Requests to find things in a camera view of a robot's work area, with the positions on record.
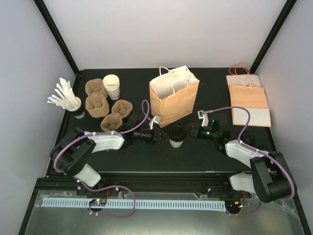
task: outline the paper bag handle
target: paper bag handle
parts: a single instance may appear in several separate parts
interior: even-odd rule
[[[180,79],[180,80],[177,80],[177,81],[175,81],[175,82],[172,83],[173,94],[175,94],[175,89],[174,89],[173,85],[174,85],[176,82],[181,82],[181,81],[187,81],[187,82],[188,82],[187,87],[189,87],[189,80],[187,80],[187,79]]]
[[[161,67],[159,68],[159,72],[160,72],[160,77],[161,77],[161,78],[162,78],[161,69],[166,69],[168,72],[170,72],[170,70],[169,70],[168,68],[161,66]]]
[[[248,77],[248,80],[249,80],[249,84],[250,84],[250,86],[251,86],[251,87],[253,87],[253,85],[252,85],[253,83],[255,83],[258,87],[260,87],[260,86],[259,86],[259,84],[258,84],[257,82],[252,82],[252,83],[251,83],[251,81],[250,81],[250,77]]]

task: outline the black table surface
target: black table surface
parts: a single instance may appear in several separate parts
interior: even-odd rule
[[[191,68],[190,71],[200,80],[193,113],[171,124],[185,125],[201,121],[198,110],[211,110],[230,106],[229,90],[226,82],[228,68]],[[76,95],[85,106],[87,94],[85,84],[95,78],[116,74],[120,79],[120,99],[133,104],[133,111],[141,112],[143,99],[150,100],[149,82],[158,76],[158,69],[94,69],[83,70]],[[115,101],[108,98],[110,107]],[[224,111],[229,122],[229,129],[235,136],[242,126],[233,126],[231,110]],[[86,111],[82,119],[70,115],[66,126],[67,132],[74,127],[84,131],[102,132],[102,118],[92,118]],[[274,149],[269,128],[248,127],[255,135],[255,147],[265,146]],[[108,150],[93,153],[88,164],[99,172],[236,172],[250,171],[243,163],[218,152],[212,142],[187,136],[180,148],[173,148],[169,142],[146,145],[136,143],[122,150]]]

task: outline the paper bag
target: paper bag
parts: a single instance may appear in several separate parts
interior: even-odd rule
[[[164,127],[188,114],[195,104],[199,80],[187,66],[161,74],[149,83],[150,104],[153,116],[159,115],[160,127]]]
[[[226,76],[231,106],[246,108],[251,115],[249,126],[271,126],[268,101],[257,75]],[[234,125],[245,125],[248,115],[244,110],[232,109]]]

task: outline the white wall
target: white wall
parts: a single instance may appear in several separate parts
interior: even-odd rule
[[[286,0],[45,0],[77,66],[252,64]]]
[[[313,224],[313,1],[298,1],[257,70],[277,148],[288,162]]]
[[[64,113],[47,97],[74,78],[33,0],[0,1],[0,71],[0,234],[16,235]]]

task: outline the wire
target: wire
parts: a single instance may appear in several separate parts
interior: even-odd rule
[[[143,109],[143,104],[146,103],[147,104],[147,113],[145,113],[145,117],[144,119],[137,125],[135,126],[134,128],[130,129],[130,130],[127,130],[127,131],[123,131],[123,132],[115,132],[115,133],[111,133],[111,132],[98,132],[98,133],[90,133],[90,134],[87,134],[87,135],[83,135],[81,137],[78,137],[77,139],[73,140],[72,142],[70,142],[67,146],[65,146],[60,152],[59,154],[56,156],[56,158],[54,159],[54,162],[53,162],[53,168],[57,171],[57,172],[62,172],[60,169],[58,169],[57,167],[57,162],[59,160],[59,158],[62,156],[62,154],[68,149],[70,148],[73,144],[77,143],[78,141],[84,139],[84,138],[87,138],[87,137],[92,137],[92,136],[101,136],[101,135],[122,135],[122,134],[126,134],[126,133],[129,133],[129,132],[132,132],[133,130],[137,129],[139,126],[141,126],[145,121],[146,119],[148,118],[148,115],[149,115],[149,110],[150,110],[150,105],[149,105],[149,102],[144,99],[142,102],[141,102],[141,108]]]
[[[109,198],[109,195],[110,195],[110,190],[108,189],[108,190],[107,190],[107,197],[106,197],[106,200]]]
[[[261,150],[259,150],[259,149],[257,149],[257,148],[254,148],[254,147],[252,147],[252,146],[250,146],[250,145],[248,145],[248,144],[245,144],[245,143],[243,143],[243,142],[241,141],[241,135],[243,134],[243,132],[245,131],[245,129],[248,127],[249,122],[250,122],[250,119],[251,119],[251,114],[250,114],[250,112],[249,112],[246,108],[244,108],[244,107],[239,107],[239,106],[229,106],[229,107],[224,107],[224,108],[209,110],[209,111],[206,111],[206,112],[204,112],[204,113],[205,113],[205,114],[210,114],[210,113],[213,113],[213,112],[217,112],[217,111],[221,111],[221,110],[226,110],[226,109],[242,109],[242,110],[246,111],[246,113],[248,114],[248,120],[247,120],[245,126],[242,128],[241,132],[240,132],[239,135],[238,135],[238,139],[237,139],[237,140],[238,140],[238,143],[241,144],[242,146],[246,147],[247,149],[251,150],[251,151],[255,151],[255,152],[257,152],[257,153],[260,153],[260,154],[264,155],[265,157],[269,158],[273,163],[275,163],[275,164],[278,166],[278,168],[283,172],[283,174],[284,174],[285,177],[287,178],[287,180],[288,180],[288,182],[289,182],[289,184],[290,184],[290,187],[291,187],[291,194],[290,194],[290,196],[287,197],[287,198],[283,198],[283,199],[286,200],[286,201],[292,200],[293,197],[294,197],[294,194],[295,194],[294,184],[293,184],[293,182],[292,182],[292,179],[291,179],[290,175],[289,175],[289,174],[287,173],[287,171],[283,168],[283,166],[282,166],[278,161],[276,161],[272,156],[270,156],[269,154],[267,154],[266,152],[261,151]],[[251,212],[251,213],[248,213],[248,214],[246,214],[246,215],[255,214],[257,211],[259,211],[259,209],[261,208],[261,206],[262,206],[262,204],[260,204],[259,208],[258,208],[256,211]]]
[[[143,105],[141,106],[141,110],[142,110],[143,114],[146,115],[145,110],[143,108]],[[151,121],[151,118],[149,117],[149,111],[148,111],[147,120]]]
[[[129,216],[131,216],[134,211],[135,211],[135,207],[136,207],[136,199],[135,199],[135,196],[133,194],[133,192],[127,188],[127,187],[124,187],[124,186],[121,186],[121,185],[112,185],[112,186],[108,186],[108,187],[105,187],[105,188],[100,188],[100,189],[92,189],[92,188],[89,188],[83,181],[80,182],[86,189],[88,189],[89,191],[91,192],[100,192],[100,191],[103,191],[103,190],[107,190],[107,189],[110,189],[110,188],[123,188],[125,189],[126,191],[128,191],[132,198],[133,198],[133,201],[134,201],[134,205],[133,205],[133,208],[132,208],[132,211],[126,215],[113,215],[113,214],[108,214],[108,213],[103,213],[103,212],[94,212],[91,210],[91,206],[92,204],[89,205],[89,212],[90,213],[94,213],[94,214],[101,214],[101,215],[105,215],[105,216],[108,216],[108,217],[111,217],[111,218],[117,218],[117,219],[122,219],[122,218],[127,218]]]
[[[240,190],[240,192],[241,192],[241,194],[244,196],[244,198],[246,198],[247,201],[248,201],[249,203],[251,203],[251,200],[246,196],[245,192],[243,192],[242,190]]]
[[[240,63],[238,63],[238,64],[236,64],[236,65],[232,65],[232,66],[230,66],[230,68],[229,68],[229,73],[231,74],[231,75],[237,75],[237,67],[241,67],[241,68],[243,68],[244,70],[246,70],[246,72],[247,72],[247,74],[250,74],[250,70],[247,70],[243,65],[246,65],[247,67],[250,67],[250,65],[248,64],[248,63],[246,63],[246,62],[240,62]],[[235,73],[232,73],[230,70],[231,70],[231,68],[233,68],[233,67],[235,67]]]

